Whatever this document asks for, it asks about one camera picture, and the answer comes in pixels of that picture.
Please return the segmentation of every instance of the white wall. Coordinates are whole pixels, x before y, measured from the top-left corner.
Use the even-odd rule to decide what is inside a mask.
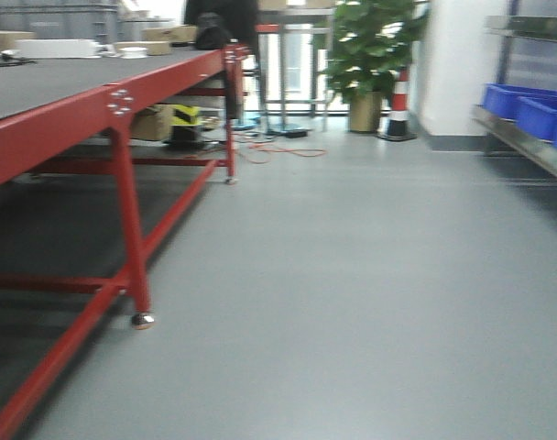
[[[434,136],[478,136],[472,106],[495,80],[500,37],[487,33],[486,16],[505,14],[506,0],[431,0],[426,35],[414,67],[412,111]]]
[[[172,18],[177,24],[182,22],[185,0],[137,0],[137,3],[150,11],[152,17]]]

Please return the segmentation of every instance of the green leaves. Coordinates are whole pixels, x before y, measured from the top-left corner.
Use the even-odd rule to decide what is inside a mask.
[[[344,102],[381,91],[390,96],[396,71],[411,63],[427,12],[415,17],[413,0],[343,0],[334,13],[333,49],[325,70]]]

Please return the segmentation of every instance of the plant pot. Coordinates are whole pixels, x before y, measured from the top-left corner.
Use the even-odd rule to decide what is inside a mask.
[[[350,103],[348,129],[356,133],[375,133],[380,124],[382,93],[370,92],[357,96]]]

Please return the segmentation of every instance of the black jacket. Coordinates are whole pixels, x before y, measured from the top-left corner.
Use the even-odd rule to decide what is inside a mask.
[[[187,0],[185,19],[187,25],[196,25],[197,17],[204,12],[214,12],[224,18],[232,37],[248,44],[258,54],[257,0]]]

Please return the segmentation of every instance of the traffic cone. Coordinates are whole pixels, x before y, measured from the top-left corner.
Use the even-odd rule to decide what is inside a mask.
[[[409,132],[407,119],[407,94],[409,92],[409,69],[403,68],[399,72],[399,78],[395,82],[392,94],[390,114],[388,115],[388,126],[386,132],[378,132],[381,139],[399,142],[401,140],[414,139],[417,136]]]

